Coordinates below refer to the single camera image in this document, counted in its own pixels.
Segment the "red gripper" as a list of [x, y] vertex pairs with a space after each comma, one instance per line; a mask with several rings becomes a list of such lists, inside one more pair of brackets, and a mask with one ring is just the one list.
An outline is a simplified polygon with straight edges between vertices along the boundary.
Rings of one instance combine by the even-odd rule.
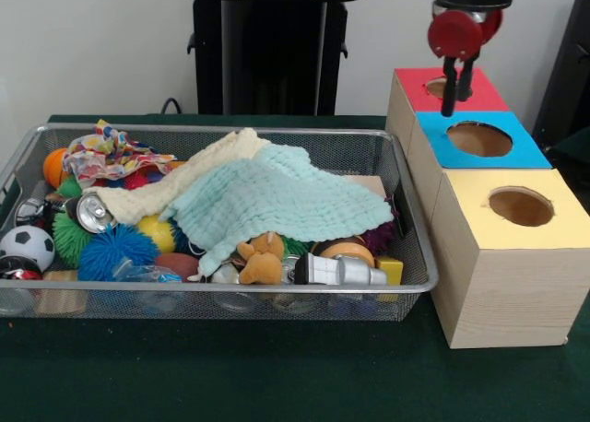
[[496, 35], [502, 20], [503, 11], [500, 9], [488, 12], [447, 9], [433, 15], [427, 38], [432, 52], [439, 58], [444, 57], [442, 70], [445, 84], [441, 107], [443, 117], [454, 114], [458, 80], [456, 59], [469, 59], [464, 62], [458, 80], [458, 100], [467, 101], [472, 95], [475, 63], [470, 58]]

